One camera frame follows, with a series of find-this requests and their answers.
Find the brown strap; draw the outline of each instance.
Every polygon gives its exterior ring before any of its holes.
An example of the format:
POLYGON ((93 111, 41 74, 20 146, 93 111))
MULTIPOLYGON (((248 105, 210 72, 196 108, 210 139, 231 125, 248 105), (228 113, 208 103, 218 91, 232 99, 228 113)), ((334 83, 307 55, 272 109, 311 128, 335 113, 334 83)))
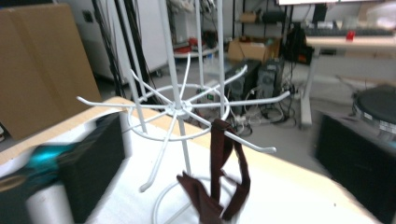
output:
POLYGON ((210 143, 210 173, 211 173, 211 196, 209 197, 204 186, 197 179, 189 177, 183 173, 177 180, 187 191, 192 204, 200 214, 202 223, 221 223, 221 220, 230 220, 242 207, 250 190, 250 177, 248 174, 248 163, 246 161, 242 146, 229 137, 224 135, 224 131, 234 133, 232 127, 221 119, 215 119, 211 129, 210 143), (230 157, 233 147, 239 159, 239 169, 242 176, 242 183, 237 183, 225 175, 221 168, 230 157), (232 180, 236 185, 236 190, 230 200, 229 205, 221 212, 223 207, 219 205, 221 176, 232 180))

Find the floor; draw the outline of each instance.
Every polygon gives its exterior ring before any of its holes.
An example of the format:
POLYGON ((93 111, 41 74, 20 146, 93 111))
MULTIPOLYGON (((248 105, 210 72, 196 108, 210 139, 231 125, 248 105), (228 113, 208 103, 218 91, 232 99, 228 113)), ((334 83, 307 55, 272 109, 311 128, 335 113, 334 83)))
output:
MULTIPOLYGON (((177 60, 177 81, 182 83, 186 71, 187 60, 177 60)), ((286 63, 284 74, 289 73, 290 64, 286 63)), ((308 70, 307 65, 297 64, 293 68, 293 73, 296 76, 293 83, 297 87, 302 87, 302 80, 306 76, 308 70)), ((212 80, 213 77, 205 75, 205 83, 212 80)), ((153 76, 152 82, 157 88, 168 86, 171 84, 169 71, 165 68, 161 71, 160 76, 153 76)), ((200 83, 199 79, 199 65, 198 60, 191 60, 191 68, 187 78, 188 83, 200 83)), ((97 79, 98 87, 104 99, 115 94, 111 82, 107 80, 97 79)), ((313 85, 313 92, 319 89, 322 90, 323 84, 315 83, 313 85)), ((129 87, 124 87, 126 94, 129 96, 129 87)), ((186 89, 184 98, 194 95, 195 90, 186 89)), ((163 95, 172 98, 172 91, 165 91, 163 95)), ((300 103, 298 99, 286 99, 285 104, 291 101, 290 119, 284 123, 279 124, 258 124, 257 119, 251 119, 250 126, 252 133, 250 136, 243 138, 249 142, 260 147, 276 147, 277 152, 272 156, 280 158, 281 160, 289 161, 299 165, 307 170, 316 172, 322 175, 328 175, 323 167, 313 157, 315 149, 315 142, 317 138, 318 128, 320 124, 320 111, 335 112, 350 114, 351 106, 349 104, 340 104, 336 101, 327 100, 326 97, 312 98, 312 116, 313 125, 308 129, 300 129, 300 103)))

